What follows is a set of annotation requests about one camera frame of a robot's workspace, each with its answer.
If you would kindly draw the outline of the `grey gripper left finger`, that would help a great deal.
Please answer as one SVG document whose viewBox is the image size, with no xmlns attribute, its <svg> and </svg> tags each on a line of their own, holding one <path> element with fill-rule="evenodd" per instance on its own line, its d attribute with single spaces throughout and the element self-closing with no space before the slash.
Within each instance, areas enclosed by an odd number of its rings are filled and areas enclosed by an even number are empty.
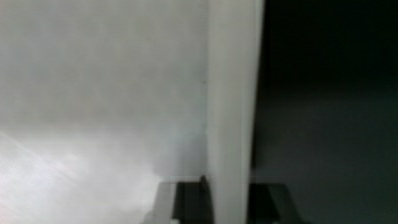
<svg viewBox="0 0 398 224">
<path fill-rule="evenodd" d="M 211 191 L 204 176 L 158 184 L 154 224 L 211 224 Z"/>
</svg>

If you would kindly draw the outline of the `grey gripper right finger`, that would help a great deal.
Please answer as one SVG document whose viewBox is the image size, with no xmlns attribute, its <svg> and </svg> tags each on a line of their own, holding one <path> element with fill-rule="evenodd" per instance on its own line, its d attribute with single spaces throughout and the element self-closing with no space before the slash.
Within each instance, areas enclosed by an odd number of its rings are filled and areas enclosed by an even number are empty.
<svg viewBox="0 0 398 224">
<path fill-rule="evenodd" d="M 249 224 L 311 224 L 300 216 L 284 184 L 250 185 Z"/>
</svg>

